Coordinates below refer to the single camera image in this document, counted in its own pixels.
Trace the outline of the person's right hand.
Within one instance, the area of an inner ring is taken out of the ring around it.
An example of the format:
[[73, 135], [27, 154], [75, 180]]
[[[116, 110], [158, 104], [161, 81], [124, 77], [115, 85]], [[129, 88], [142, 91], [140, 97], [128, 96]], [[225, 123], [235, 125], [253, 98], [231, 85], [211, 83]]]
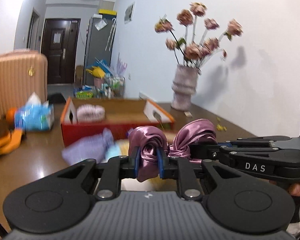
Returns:
[[300, 197], [300, 182], [290, 185], [287, 192], [292, 196]]

